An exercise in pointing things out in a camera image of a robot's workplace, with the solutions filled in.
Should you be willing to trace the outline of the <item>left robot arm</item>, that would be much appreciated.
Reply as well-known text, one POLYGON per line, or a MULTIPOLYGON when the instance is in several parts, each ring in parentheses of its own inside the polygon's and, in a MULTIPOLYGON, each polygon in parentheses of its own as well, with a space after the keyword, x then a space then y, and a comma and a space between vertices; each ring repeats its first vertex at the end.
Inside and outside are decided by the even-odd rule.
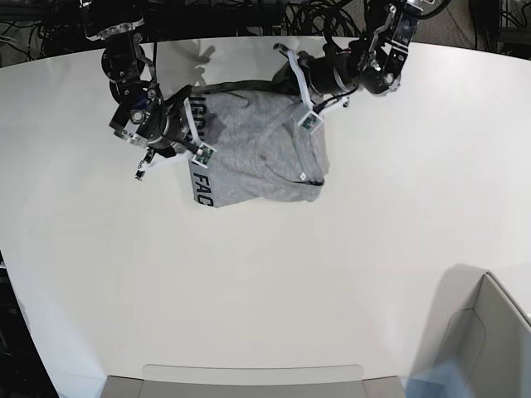
POLYGON ((275 74, 275 90, 308 100, 323 114, 347 106, 358 90, 385 95, 400 85, 409 46, 420 22, 432 19, 447 1, 365 1, 359 27, 345 1, 308 1, 292 13, 288 32, 321 35, 323 56, 275 45, 285 65, 275 74))

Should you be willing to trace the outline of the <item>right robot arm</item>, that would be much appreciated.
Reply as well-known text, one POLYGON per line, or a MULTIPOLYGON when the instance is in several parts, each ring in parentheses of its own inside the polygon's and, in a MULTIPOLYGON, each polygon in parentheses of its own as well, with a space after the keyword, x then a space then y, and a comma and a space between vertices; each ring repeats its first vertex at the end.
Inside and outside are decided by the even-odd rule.
POLYGON ((86 38, 105 43, 101 67, 118 104, 110 127, 116 137, 146 150, 135 178, 140 181, 150 168, 180 160, 207 169, 216 149, 198 134, 192 86, 164 98, 154 59, 141 46, 138 28, 144 17, 136 2, 82 1, 80 10, 86 38))

